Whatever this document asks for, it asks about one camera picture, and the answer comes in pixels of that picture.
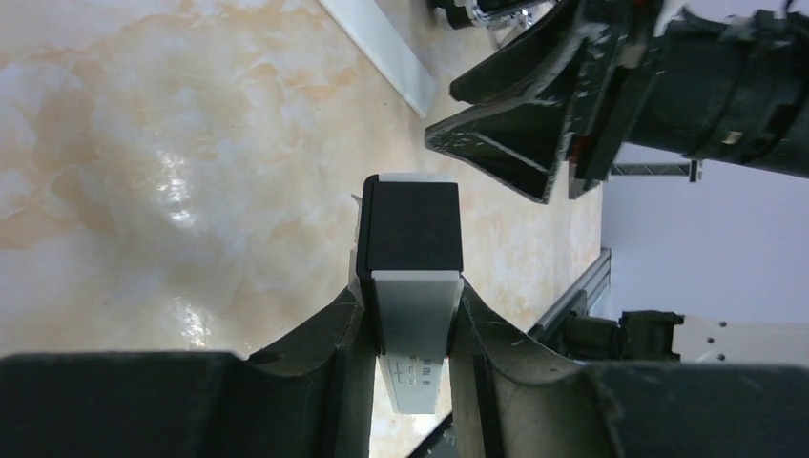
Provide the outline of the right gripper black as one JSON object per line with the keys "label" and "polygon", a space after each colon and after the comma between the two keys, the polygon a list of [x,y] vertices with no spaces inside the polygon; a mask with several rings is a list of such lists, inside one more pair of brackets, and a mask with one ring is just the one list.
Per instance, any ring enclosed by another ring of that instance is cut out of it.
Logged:
{"label": "right gripper black", "polygon": [[[654,32],[663,10],[662,1],[560,1],[451,82],[450,96],[473,106],[426,127],[425,147],[547,204],[564,134],[568,197],[582,197],[608,179],[657,78],[661,51]],[[561,51],[572,26],[583,57],[568,114],[568,100],[557,95],[482,104]]]}

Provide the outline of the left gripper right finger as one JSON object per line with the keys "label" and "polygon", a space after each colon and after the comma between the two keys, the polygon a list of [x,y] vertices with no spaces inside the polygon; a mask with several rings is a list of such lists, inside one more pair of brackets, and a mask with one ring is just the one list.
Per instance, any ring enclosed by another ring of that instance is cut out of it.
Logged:
{"label": "left gripper right finger", "polygon": [[463,457],[804,457],[808,372],[769,364],[579,364],[470,286],[449,356]]}

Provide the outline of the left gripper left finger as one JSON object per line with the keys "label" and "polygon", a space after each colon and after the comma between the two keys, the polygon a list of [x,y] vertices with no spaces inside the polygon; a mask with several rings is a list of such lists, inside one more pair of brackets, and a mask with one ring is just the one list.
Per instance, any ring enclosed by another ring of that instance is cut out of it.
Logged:
{"label": "left gripper left finger", "polygon": [[247,359],[12,355],[1,361],[1,453],[364,457],[375,355],[368,314],[349,290]]}

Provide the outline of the white battery cover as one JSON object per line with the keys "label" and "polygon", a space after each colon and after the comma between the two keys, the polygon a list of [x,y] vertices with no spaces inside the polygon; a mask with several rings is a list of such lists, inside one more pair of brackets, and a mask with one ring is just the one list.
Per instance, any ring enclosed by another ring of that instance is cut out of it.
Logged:
{"label": "white battery cover", "polygon": [[374,1],[320,0],[379,73],[420,118],[432,106],[436,82]]}

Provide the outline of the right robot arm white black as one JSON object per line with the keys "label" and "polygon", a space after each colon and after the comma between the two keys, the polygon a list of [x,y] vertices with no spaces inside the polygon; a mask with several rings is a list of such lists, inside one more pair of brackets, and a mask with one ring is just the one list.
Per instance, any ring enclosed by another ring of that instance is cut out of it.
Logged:
{"label": "right robot arm white black", "polygon": [[740,25],[660,1],[562,1],[455,79],[467,108],[425,131],[435,152],[546,202],[605,182],[626,143],[808,174],[808,20],[760,10]]}

